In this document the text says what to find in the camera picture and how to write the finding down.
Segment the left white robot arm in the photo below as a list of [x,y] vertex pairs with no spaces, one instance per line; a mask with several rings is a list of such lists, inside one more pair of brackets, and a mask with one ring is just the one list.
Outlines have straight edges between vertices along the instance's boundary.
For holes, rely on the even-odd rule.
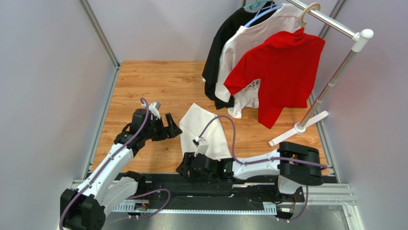
[[66,189],[60,197],[61,230],[100,230],[107,216],[131,196],[144,197],[145,176],[128,171],[116,185],[113,181],[121,170],[145,146],[146,141],[175,138],[182,130],[170,113],[164,126],[159,110],[136,109],[131,123],[125,125],[104,160],[76,189]]

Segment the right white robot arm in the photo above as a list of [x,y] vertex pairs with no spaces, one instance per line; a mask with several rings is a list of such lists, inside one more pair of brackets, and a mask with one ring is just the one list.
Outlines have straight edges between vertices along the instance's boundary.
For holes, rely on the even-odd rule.
[[319,151],[308,146],[284,141],[279,148],[249,158],[226,158],[213,160],[206,155],[209,142],[204,138],[193,140],[195,152],[184,153],[176,169],[183,177],[207,178],[211,181],[247,180],[255,176],[276,174],[280,194],[292,195],[302,185],[323,184]]

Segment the white cloth napkin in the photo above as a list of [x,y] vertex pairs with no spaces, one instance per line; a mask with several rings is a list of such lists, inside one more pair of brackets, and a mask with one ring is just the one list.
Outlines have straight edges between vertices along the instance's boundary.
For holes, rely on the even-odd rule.
[[202,137],[209,143],[206,156],[213,160],[231,158],[227,138],[219,119],[211,120],[216,114],[193,103],[179,122],[181,152],[195,152],[197,147],[193,140],[203,133]]

